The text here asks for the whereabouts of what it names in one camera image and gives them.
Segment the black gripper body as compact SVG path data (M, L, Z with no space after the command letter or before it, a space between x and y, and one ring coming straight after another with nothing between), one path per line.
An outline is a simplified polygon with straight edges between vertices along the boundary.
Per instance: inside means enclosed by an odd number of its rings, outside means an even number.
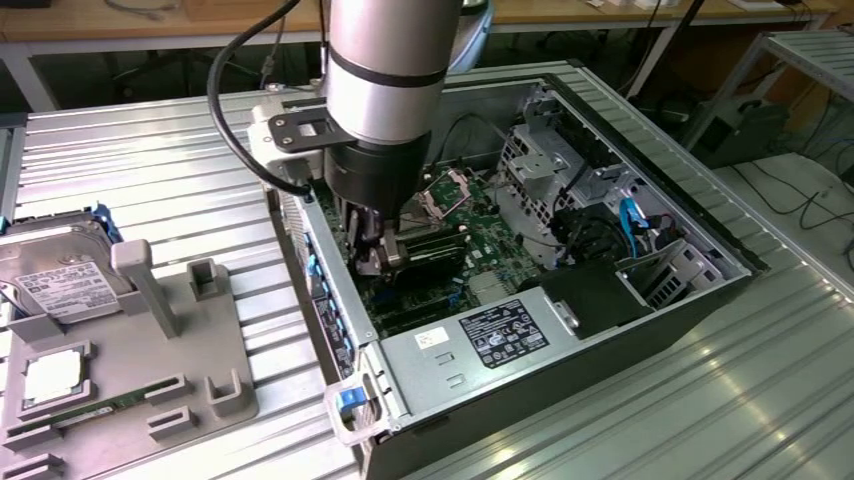
M325 180L335 195L347 202L398 215L415 194L431 144L431 135L379 145L357 141L326 149Z

